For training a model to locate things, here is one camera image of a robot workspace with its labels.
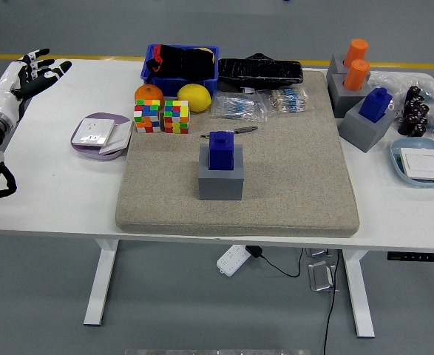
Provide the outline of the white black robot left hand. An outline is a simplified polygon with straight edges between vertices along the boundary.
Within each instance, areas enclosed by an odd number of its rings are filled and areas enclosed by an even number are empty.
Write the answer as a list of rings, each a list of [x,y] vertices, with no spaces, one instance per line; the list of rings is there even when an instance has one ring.
[[[0,78],[0,121],[12,129],[24,114],[24,102],[54,85],[71,68],[70,61],[57,67],[43,59],[48,48],[30,52],[10,63]]]

